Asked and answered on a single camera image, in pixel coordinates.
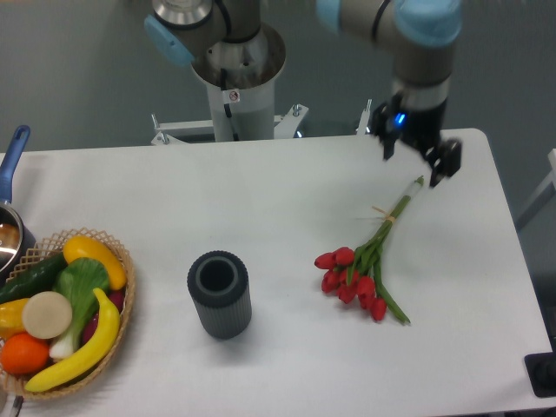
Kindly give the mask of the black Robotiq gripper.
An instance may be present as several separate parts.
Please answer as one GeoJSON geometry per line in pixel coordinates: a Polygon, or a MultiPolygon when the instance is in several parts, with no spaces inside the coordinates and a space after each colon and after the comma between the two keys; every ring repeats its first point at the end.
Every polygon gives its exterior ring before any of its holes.
{"type": "Polygon", "coordinates": [[[384,161],[394,155],[397,140],[426,152],[425,161],[431,169],[430,188],[453,176],[461,166],[461,139],[440,139],[446,107],[444,101],[431,109],[408,109],[392,99],[381,103],[371,116],[371,133],[379,138],[384,161]]]}

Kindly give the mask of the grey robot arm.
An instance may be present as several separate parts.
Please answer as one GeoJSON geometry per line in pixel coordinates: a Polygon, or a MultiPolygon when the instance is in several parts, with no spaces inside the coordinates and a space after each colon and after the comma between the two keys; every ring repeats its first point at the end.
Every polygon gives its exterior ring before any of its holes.
{"type": "MultiPolygon", "coordinates": [[[[457,1],[318,1],[314,10],[333,30],[391,52],[391,97],[371,117],[383,155],[404,142],[431,169],[430,185],[454,175],[462,144],[440,130],[453,55],[461,29],[457,1]]],[[[275,80],[286,62],[280,34],[261,19],[257,1],[155,1],[144,29],[177,66],[205,84],[219,142],[277,137],[275,80]]]]}

